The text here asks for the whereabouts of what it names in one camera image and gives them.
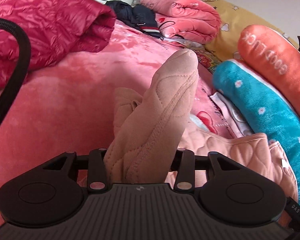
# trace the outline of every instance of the folded pink blanket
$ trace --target folded pink blanket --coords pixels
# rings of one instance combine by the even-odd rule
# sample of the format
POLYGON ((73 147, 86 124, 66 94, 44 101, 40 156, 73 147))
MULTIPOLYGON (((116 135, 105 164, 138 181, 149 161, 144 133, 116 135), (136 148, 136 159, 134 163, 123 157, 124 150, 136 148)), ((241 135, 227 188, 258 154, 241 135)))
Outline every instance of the folded pink blanket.
POLYGON ((164 37, 180 37, 206 44, 218 33, 218 12, 200 0, 141 0, 156 12, 156 20, 164 37))

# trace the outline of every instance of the folded dark clothes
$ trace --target folded dark clothes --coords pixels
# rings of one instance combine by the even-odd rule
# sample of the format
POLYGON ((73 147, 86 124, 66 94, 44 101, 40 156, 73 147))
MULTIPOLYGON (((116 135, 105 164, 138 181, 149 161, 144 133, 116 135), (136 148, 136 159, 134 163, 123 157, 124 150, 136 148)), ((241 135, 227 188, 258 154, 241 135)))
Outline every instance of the folded dark clothes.
POLYGON ((111 7, 116 13, 117 19, 126 25, 142 31, 152 37, 161 37, 153 10, 141 4, 132 7, 123 1, 117 0, 108 1, 106 2, 106 5, 111 7))

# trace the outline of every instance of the pink blanket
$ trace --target pink blanket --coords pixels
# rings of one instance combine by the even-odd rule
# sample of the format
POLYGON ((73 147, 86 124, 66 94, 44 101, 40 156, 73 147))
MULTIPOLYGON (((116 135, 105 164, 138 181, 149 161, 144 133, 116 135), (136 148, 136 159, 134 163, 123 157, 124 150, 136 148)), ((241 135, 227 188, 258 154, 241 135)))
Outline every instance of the pink blanket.
POLYGON ((218 33, 218 12, 200 0, 141 0, 156 12, 159 29, 166 38, 184 39, 206 44, 218 33))
MULTIPOLYGON (((0 127, 0 187, 67 150, 88 154, 108 147, 114 138, 114 90, 126 87, 143 95, 156 70, 176 50, 116 21, 101 52, 71 53, 55 67, 29 75, 0 127)), ((193 114, 210 112, 201 87, 196 98, 193 114)), ((210 115, 213 124, 220 122, 219 116, 210 115)), ((215 129, 231 138, 223 126, 215 129)))

